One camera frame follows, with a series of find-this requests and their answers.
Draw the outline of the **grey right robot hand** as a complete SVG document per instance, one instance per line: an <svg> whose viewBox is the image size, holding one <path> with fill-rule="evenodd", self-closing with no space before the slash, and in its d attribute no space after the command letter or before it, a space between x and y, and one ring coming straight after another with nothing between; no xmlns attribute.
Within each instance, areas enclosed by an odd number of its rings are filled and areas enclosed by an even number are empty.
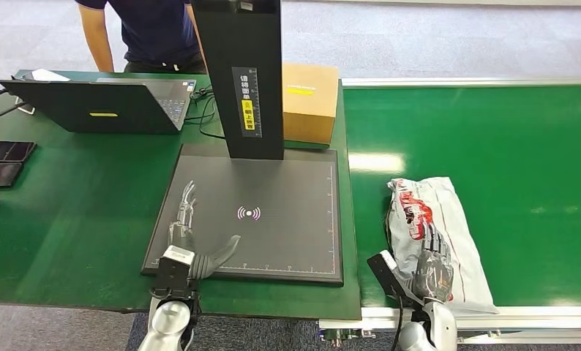
<svg viewBox="0 0 581 351"><path fill-rule="evenodd" d="M421 299L445 303L450 300L454 281L451 247L432 222L424 228L412 291Z"/></svg>

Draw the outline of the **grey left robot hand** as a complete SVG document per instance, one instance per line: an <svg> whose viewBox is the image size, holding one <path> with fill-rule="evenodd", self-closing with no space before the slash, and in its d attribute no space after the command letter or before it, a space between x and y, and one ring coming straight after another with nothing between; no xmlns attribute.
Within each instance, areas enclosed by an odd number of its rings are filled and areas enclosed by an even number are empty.
<svg viewBox="0 0 581 351"><path fill-rule="evenodd" d="M184 187L176 220L169 224L168 248L162 257L186 265L191 279L205 279L235 254L241 236L232 235L226 246L214 254L197 252L192 227L196 202L195 187L193 180Z"/></svg>

